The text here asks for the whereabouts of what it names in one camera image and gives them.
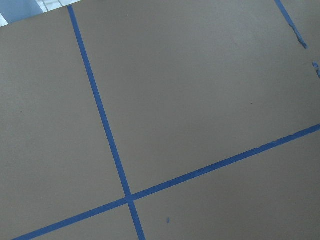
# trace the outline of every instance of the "blue line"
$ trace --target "blue line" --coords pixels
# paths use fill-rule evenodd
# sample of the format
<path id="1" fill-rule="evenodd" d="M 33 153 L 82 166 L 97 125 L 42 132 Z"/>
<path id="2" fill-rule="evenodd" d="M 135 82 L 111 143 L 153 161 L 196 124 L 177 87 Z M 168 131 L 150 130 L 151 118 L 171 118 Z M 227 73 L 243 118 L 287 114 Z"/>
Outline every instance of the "blue line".
<path id="1" fill-rule="evenodd" d="M 92 209 L 90 211 L 86 211 L 86 212 L 81 213 L 79 215 L 70 217 L 70 218 L 68 218 L 66 220 L 59 221 L 59 222 L 57 222 L 55 224 L 46 226 L 46 227 L 41 228 L 39 230 L 27 233 L 27 234 L 22 235 L 22 236 L 19 236 L 17 238 L 14 238 L 13 240 L 30 240 L 30 239 L 34 239 L 34 238 L 40 237 L 42 235 L 48 234 L 50 232 L 53 232 L 55 230 L 64 228 L 66 226 L 69 226 L 71 224 L 75 224 L 75 223 L 80 222 L 82 220 L 91 218 L 91 217 L 96 216 L 98 214 L 102 214 L 102 213 L 107 212 L 109 210 L 115 209 L 117 207 L 125 205 L 126 203 L 127 203 L 126 199 L 122 198 L 122 199 L 119 199 L 117 201 L 113 201 L 113 202 L 108 203 L 106 205 L 103 205 L 103 206 L 97 207 L 95 209 Z"/>
<path id="2" fill-rule="evenodd" d="M 185 181 L 188 181 L 190 179 L 199 177 L 201 175 L 210 173 L 210 172 L 212 172 L 214 170 L 223 168 L 225 166 L 228 166 L 230 164 L 236 163 L 236 162 L 241 161 L 243 159 L 247 159 L 249 157 L 252 157 L 254 155 L 260 154 L 260 153 L 265 152 L 267 150 L 273 149 L 273 148 L 278 147 L 278 146 L 280 146 L 282 144 L 286 144 L 286 143 L 291 142 L 293 140 L 299 139 L 299 138 L 301 138 L 303 136 L 306 136 L 308 134 L 314 133 L 314 132 L 319 131 L 319 130 L 320 130 L 320 124 L 312 126 L 312 127 L 309 127 L 307 129 L 299 131 L 299 132 L 297 132 L 297 133 L 295 133 L 293 135 L 289 135 L 289 136 L 286 136 L 284 138 L 278 139 L 276 141 L 272 141 L 272 142 L 267 143 L 267 144 L 265 144 L 265 145 L 263 145 L 261 147 L 251 149 L 251 150 L 243 152 L 243 153 L 241 153 L 239 155 L 230 157 L 228 159 L 219 161 L 217 163 L 214 163 L 212 165 L 206 166 L 206 167 L 201 168 L 199 170 L 192 171 L 192 172 L 187 173 L 185 175 L 179 176 L 179 177 L 177 177 L 175 179 L 172 179 L 172 180 L 163 182 L 163 183 L 161 183 L 159 185 L 150 187 L 150 188 L 148 188 L 146 190 L 137 192 L 137 193 L 133 194 L 133 199 L 134 200 L 138 200 L 138 199 L 144 198 L 144 197 L 149 196 L 151 194 L 154 194 L 154 193 L 157 193 L 157 192 L 162 191 L 164 189 L 167 189 L 167 188 L 173 187 L 175 185 L 181 184 L 181 183 L 183 183 Z"/>
<path id="3" fill-rule="evenodd" d="M 94 76 L 94 73 L 93 73 L 91 65 L 90 65 L 90 61 L 89 61 L 89 58 L 88 58 L 88 55 L 87 55 L 87 51 L 86 51 L 86 48 L 85 48 L 84 41 L 83 41 L 82 36 L 81 36 L 81 32 L 80 32 L 80 29 L 79 29 L 79 26 L 78 26 L 78 22 L 77 22 L 77 18 L 76 18 L 74 9 L 73 9 L 72 5 L 68 6 L 67 8 L 68 8 L 69 15 L 70 15 L 70 18 L 71 18 L 71 22 L 72 22 L 72 25 L 73 25 L 73 29 L 74 29 L 74 33 L 75 33 L 75 36 L 76 36 L 76 40 L 77 40 L 79 48 L 80 48 L 80 52 L 81 52 L 81 55 L 82 55 L 83 63 L 85 65 L 85 69 L 86 69 L 86 72 L 87 72 L 87 75 L 88 75 L 88 78 L 89 78 L 89 81 L 90 81 L 90 85 L 91 85 L 91 88 L 92 88 L 94 99 L 95 99 L 96 105 L 97 105 L 99 113 L 100 113 L 100 117 L 101 117 L 101 121 L 102 121 L 102 124 L 103 124 L 103 127 L 104 127 L 104 131 L 105 131 L 106 137 L 108 139 L 108 142 L 109 142 L 109 145 L 110 145 L 110 149 L 111 149 L 111 152 L 112 152 L 112 155 L 113 155 L 113 159 L 114 159 L 114 162 L 115 162 L 115 166 L 116 166 L 116 169 L 117 169 L 119 177 L 120 177 L 122 188 L 123 188 L 123 191 L 124 191 L 124 194 L 125 194 L 125 199 L 126 199 L 126 201 L 128 203 L 128 207 L 129 207 L 129 210 L 130 210 L 130 213 L 131 213 L 131 216 L 132 216 L 132 220 L 133 220 L 133 223 L 134 223 L 134 227 L 135 227 L 136 233 L 138 235 L 139 240 L 145 240 L 146 239 L 145 238 L 145 234 L 144 234 L 144 231 L 142 229 L 142 225 L 141 225 L 138 213 L 137 213 L 137 209 L 136 209 L 135 203 L 133 201 L 133 197 L 132 197 L 132 194 L 131 194 L 131 191 L 130 191 L 130 188 L 129 188 L 128 180 L 127 180 L 127 177 L 126 177 L 126 174 L 125 174 L 125 171 L 124 171 L 124 167 L 122 166 L 122 163 L 121 163 L 121 160 L 120 160 L 120 156 L 119 156 L 119 153 L 118 153 L 118 150 L 117 150 L 116 142 L 115 142 L 114 136 L 113 136 L 113 134 L 111 132 L 111 128 L 110 128 L 110 124 L 109 124 L 109 121 L 108 121 L 108 118 L 107 118 L 107 115 L 106 115 L 106 111 L 105 111 L 105 108 L 103 106 L 100 94 L 99 94 L 99 90 L 98 90 L 98 87 L 97 87 L 95 76 Z"/>
<path id="4" fill-rule="evenodd" d="M 318 64 L 316 61 L 314 61 L 314 62 L 312 63 L 312 65 L 313 65 L 313 67 L 314 67 L 314 69 L 315 69 L 315 71 L 316 71 L 316 74 L 317 74 L 318 77 L 320 78 L 319 64 Z"/>
<path id="5" fill-rule="evenodd" d="M 277 4 L 278 8 L 280 9 L 282 15 L 284 16 L 285 20 L 289 24 L 289 26 L 293 29 L 296 37 L 298 38 L 299 43 L 305 48 L 308 49 L 308 45 L 306 44 L 305 40 L 303 39 L 302 35 L 298 31 L 296 25 L 294 24 L 294 21 L 292 21 L 289 13 L 287 12 L 285 6 L 282 4 L 281 0 L 274 0 Z"/>

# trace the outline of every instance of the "small blue mark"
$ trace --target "small blue mark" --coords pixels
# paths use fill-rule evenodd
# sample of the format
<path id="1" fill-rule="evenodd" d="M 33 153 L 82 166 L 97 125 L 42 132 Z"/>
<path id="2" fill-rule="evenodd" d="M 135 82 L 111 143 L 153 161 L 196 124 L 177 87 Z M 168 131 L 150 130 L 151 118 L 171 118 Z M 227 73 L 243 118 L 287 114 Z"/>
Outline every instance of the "small blue mark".
<path id="1" fill-rule="evenodd" d="M 312 63 L 312 65 L 313 65 L 313 67 L 314 67 L 314 69 L 315 69 L 315 71 L 316 71 L 316 74 L 317 74 L 318 77 L 320 78 L 320 68 L 319 68 L 319 64 L 318 64 L 316 61 L 314 61 L 314 62 Z"/>

